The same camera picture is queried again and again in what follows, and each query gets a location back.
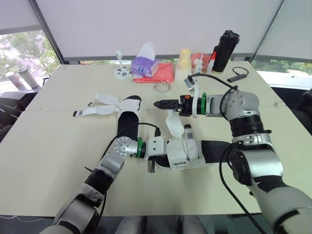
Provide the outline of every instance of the red cloth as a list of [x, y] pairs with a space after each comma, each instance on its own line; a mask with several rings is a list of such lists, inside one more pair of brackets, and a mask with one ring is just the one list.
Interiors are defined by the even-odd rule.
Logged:
[[173, 82], [175, 80], [173, 64], [171, 62], [160, 62], [158, 71], [152, 78], [142, 77], [133, 80], [136, 83]]

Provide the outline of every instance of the thermos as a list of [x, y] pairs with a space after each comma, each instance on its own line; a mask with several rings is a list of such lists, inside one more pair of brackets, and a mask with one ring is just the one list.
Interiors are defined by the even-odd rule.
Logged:
[[215, 48], [216, 57], [212, 69], [213, 73], [221, 74], [224, 71], [230, 56], [238, 43], [239, 34], [232, 32], [232, 30], [225, 31], [220, 37], [219, 45]]
[[5, 76], [9, 78], [9, 80], [15, 85], [15, 87], [17, 87], [18, 90], [20, 91], [27, 90], [26, 87], [20, 81], [19, 76], [15, 75], [14, 72], [7, 72]]
[[19, 69], [19, 75], [27, 82], [27, 84], [29, 84], [32, 89], [41, 88], [27, 67], [22, 67]]

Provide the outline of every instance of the white bottle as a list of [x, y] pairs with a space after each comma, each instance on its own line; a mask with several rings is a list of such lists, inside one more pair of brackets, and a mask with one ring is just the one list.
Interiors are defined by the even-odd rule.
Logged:
[[191, 50], [182, 49], [175, 68], [175, 80], [183, 81], [192, 74]]

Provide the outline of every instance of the black cable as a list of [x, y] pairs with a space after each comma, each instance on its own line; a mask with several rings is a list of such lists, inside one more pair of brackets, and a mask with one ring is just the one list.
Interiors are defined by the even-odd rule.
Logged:
[[210, 77], [212, 79], [215, 79], [216, 81], [219, 81], [220, 83], [228, 86], [229, 88], [233, 88], [233, 86], [229, 85], [228, 83], [224, 82], [223, 80], [219, 79], [218, 77], [212, 76], [212, 75], [208, 75], [208, 74], [193, 74], [193, 75], [189, 75], [190, 78], [192, 77]]
[[152, 127], [156, 128], [156, 131], [159, 131], [159, 128], [158, 128], [156, 125], [153, 125], [153, 124], [151, 124], [151, 123], [135, 123], [135, 124], [132, 124], [132, 125], [130, 125], [129, 127], [125, 128], [125, 129], [123, 129], [123, 130], [121, 130], [121, 131], [111, 140], [111, 142], [109, 142], [109, 144], [108, 144], [107, 148], [105, 149], [105, 151], [104, 151], [104, 153], [103, 153], [101, 159], [104, 157], [104, 155], [106, 155], [106, 153], [107, 153], [109, 147], [112, 145], [112, 143], [114, 142], [114, 140], [115, 140], [116, 138], [120, 137], [120, 135], [121, 135], [122, 133], [124, 133], [125, 131], [127, 131], [128, 129], [130, 129], [130, 128], [134, 127], [134, 126], [138, 126], [138, 125], [149, 125], [149, 126], [152, 126]]
[[244, 205], [240, 202], [240, 200], [237, 198], [237, 196], [232, 192], [232, 190], [228, 187], [228, 185], [226, 184], [224, 177], [223, 177], [223, 173], [222, 173], [222, 161], [227, 154], [227, 157], [229, 156], [229, 152], [232, 149], [232, 144], [230, 144], [226, 150], [223, 152], [222, 157], [219, 161], [219, 174], [220, 174], [220, 179], [222, 181], [222, 184], [224, 185], [224, 187], [227, 189], [227, 191], [231, 194], [231, 196], [235, 199], [235, 201], [239, 204], [239, 206], [242, 208], [242, 210], [245, 212], [245, 214], [247, 215], [247, 217], [250, 219], [250, 221], [255, 225], [255, 227], [262, 233], [262, 234], [266, 234], [266, 232], [261, 228], [261, 226], [257, 223], [257, 221], [252, 217], [252, 215], [247, 211], [247, 209], [244, 207]]
[[232, 149], [229, 150], [228, 155], [226, 156], [226, 162], [228, 163], [229, 167], [231, 168], [231, 170], [233, 170], [232, 165], [230, 164], [230, 155], [231, 155]]
[[[151, 124], [151, 123], [135, 123], [135, 124], [132, 124], [132, 125], [130, 125], [129, 127], [125, 128], [125, 129], [123, 129], [123, 130], [121, 130], [121, 131], [111, 140], [111, 142], [110, 142], [110, 143], [108, 144], [108, 146], [106, 147], [106, 149], [105, 149], [105, 151], [104, 151], [104, 153], [103, 153], [101, 159], [104, 157], [104, 155], [106, 155], [106, 153], [107, 153], [109, 147], [112, 145], [112, 143], [114, 142], [114, 140], [115, 140], [116, 138], [118, 138], [122, 133], [124, 133], [124, 132], [127, 131], [128, 129], [130, 129], [130, 128], [134, 127], [134, 126], [139, 126], [139, 125], [149, 125], [149, 126], [152, 126], [152, 127], [154, 127], [154, 128], [156, 129], [156, 131], [159, 132], [159, 134], [160, 134], [159, 128], [158, 128], [156, 125], [154, 125], [154, 124]], [[105, 194], [104, 201], [103, 201], [103, 205], [102, 205], [102, 208], [101, 208], [101, 211], [100, 211], [100, 214], [99, 214], [97, 223], [95, 224], [92, 233], [94, 233], [94, 231], [97, 229], [98, 224], [99, 224], [99, 221], [100, 221], [100, 219], [101, 219], [101, 217], [102, 217], [102, 215], [103, 215], [103, 211], [104, 211], [104, 207], [105, 207], [105, 203], [106, 203], [106, 196], [107, 196], [107, 194]]]
[[237, 90], [238, 86], [235, 85], [235, 86], [232, 86], [231, 88], [229, 88], [228, 91], [226, 91], [226, 93], [223, 95], [222, 99], [221, 99], [221, 102], [220, 102], [220, 106], [219, 106], [219, 109], [220, 109], [220, 113], [222, 115], [222, 117], [224, 117], [227, 121], [228, 121], [228, 118], [226, 118], [223, 110], [222, 110], [222, 105], [223, 105], [223, 102], [224, 102], [224, 99], [225, 97], [227, 96], [227, 94], [229, 94], [232, 90]]
[[98, 228], [98, 224], [99, 224], [99, 222], [100, 222], [100, 220], [101, 220], [101, 217], [102, 217], [102, 215], [103, 215], [103, 212], [104, 212], [104, 207], [105, 207], [105, 203], [106, 203], [106, 197], [107, 197], [107, 193], [105, 193], [105, 195], [104, 195], [104, 200], [103, 200], [102, 208], [101, 208], [101, 211], [100, 211], [100, 213], [99, 213], [97, 223], [95, 224], [95, 226], [94, 226], [94, 228], [93, 228], [91, 234], [93, 234], [93, 233], [95, 232], [95, 230]]
[[235, 68], [241, 68], [241, 69], [243, 69], [243, 70], [245, 70], [247, 73], [245, 74], [245, 75], [248, 75], [249, 74], [249, 71], [246, 69], [246, 68], [244, 68], [244, 67], [234, 67], [234, 68], [232, 68], [232, 71], [236, 74], [236, 75], [240, 75], [240, 73], [238, 73], [238, 72], [236, 72], [234, 69]]

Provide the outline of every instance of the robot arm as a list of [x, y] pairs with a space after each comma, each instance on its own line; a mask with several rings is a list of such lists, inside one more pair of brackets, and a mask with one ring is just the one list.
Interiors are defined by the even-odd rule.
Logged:
[[[190, 77], [185, 82], [190, 91], [196, 86]], [[257, 96], [233, 90], [225, 96], [203, 94], [194, 98], [184, 95], [180, 96], [181, 103], [161, 100], [154, 105], [178, 111], [181, 116], [193, 115], [194, 105], [198, 115], [225, 116], [235, 149], [230, 155], [233, 175], [248, 186], [271, 228], [278, 234], [312, 233], [312, 200], [283, 182], [283, 167], [271, 143], [271, 131], [263, 129]]]
[[166, 154], [166, 142], [161, 136], [147, 141], [117, 138], [108, 153], [56, 215], [53, 226], [40, 234], [84, 234], [91, 233], [100, 218], [96, 211], [104, 196], [123, 167], [126, 158], [145, 158]]

